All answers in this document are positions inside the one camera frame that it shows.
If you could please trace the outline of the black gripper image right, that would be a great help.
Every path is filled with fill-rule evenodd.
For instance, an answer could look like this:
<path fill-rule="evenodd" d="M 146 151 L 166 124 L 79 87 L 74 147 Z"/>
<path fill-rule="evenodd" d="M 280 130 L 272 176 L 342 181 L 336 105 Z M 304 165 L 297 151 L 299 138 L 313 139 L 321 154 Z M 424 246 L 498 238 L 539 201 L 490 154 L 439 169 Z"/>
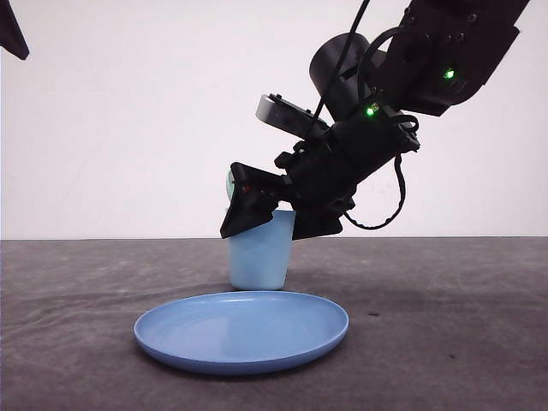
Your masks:
<path fill-rule="evenodd" d="M 291 199 L 291 184 L 295 197 L 290 203 L 298 210 L 292 239 L 338 234 L 343 230 L 338 212 L 349 208 L 343 203 L 358 184 L 391 160 L 404 198 L 402 154 L 420 148 L 418 128 L 418 119 L 411 115 L 361 115 L 336 122 L 323 135 L 301 141 L 292 153 L 282 152 L 275 159 L 291 183 L 286 176 L 234 162 L 230 166 L 234 192 L 221 237 L 271 221 L 278 202 Z"/>

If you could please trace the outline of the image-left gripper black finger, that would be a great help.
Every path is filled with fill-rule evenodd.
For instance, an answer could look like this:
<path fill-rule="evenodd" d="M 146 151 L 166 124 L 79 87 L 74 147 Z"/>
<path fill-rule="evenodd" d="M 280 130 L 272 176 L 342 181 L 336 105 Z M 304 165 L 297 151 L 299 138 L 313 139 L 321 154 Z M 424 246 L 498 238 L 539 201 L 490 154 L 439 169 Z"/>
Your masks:
<path fill-rule="evenodd" d="M 1 47 L 20 60 L 26 60 L 29 49 L 9 0 L 1 0 L 0 7 Z"/>

